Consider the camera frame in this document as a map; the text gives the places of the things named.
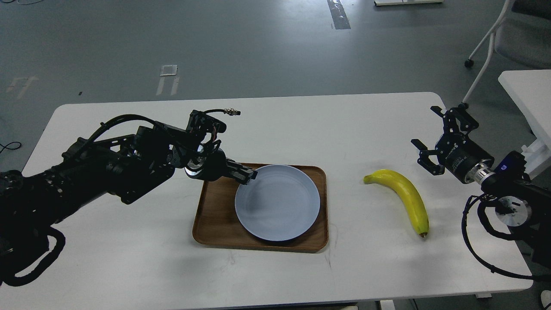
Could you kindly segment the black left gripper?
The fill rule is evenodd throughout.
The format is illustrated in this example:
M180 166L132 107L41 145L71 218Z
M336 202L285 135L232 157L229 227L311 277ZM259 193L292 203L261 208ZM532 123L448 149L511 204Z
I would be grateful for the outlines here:
M234 179L239 184L247 185L251 180L256 179L258 171L226 157L222 149L217 149L202 162L199 167L192 167L188 164L184 167L188 177L203 181L216 181L219 178L227 177Z

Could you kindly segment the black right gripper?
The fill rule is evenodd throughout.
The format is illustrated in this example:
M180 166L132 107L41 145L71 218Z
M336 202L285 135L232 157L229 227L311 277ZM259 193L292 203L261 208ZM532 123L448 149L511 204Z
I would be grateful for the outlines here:
M470 132L478 129L480 124L467 109L467 105L459 105L446 111L441 107L431 106L430 110L443 121L443 134L436 143L435 150L429 150L419 139L411 140L419 151L417 163L420 166L432 175L442 175L447 169L463 184L474 182L471 170L477 164L491 167L495 161L494 157L470 139ZM430 158L435 155L439 164Z

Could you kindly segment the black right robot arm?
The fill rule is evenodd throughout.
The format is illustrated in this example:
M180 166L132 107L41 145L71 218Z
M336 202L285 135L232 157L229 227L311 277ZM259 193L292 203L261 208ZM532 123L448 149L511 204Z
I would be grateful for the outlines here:
M525 157L510 152L492 169L494 157L469 138L479 124L467 112L467 104L443 111L432 106L443 121L443 134L429 149L418 139L411 142L419 151L417 163L432 175L449 171L463 184L477 183L481 195L470 196L461 218L461 234L471 255L492 273L515 279L549 282L550 275L521 275L506 271L477 255L467 233L467 217L477 205L477 216L483 228L505 241L523 241L532 249L532 259L550 267L550 192L532 183L525 171Z

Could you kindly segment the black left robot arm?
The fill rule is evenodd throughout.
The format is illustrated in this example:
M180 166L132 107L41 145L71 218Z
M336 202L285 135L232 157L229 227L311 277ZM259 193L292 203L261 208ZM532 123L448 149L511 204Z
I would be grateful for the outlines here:
M77 139L59 165L31 177L2 172L1 283L16 287L36 280L65 246L53 225L104 194L131 204L181 168L192 179L224 177L247 185L257 172L226 157L217 137L226 128L212 110L193 110L185 129L125 114Z

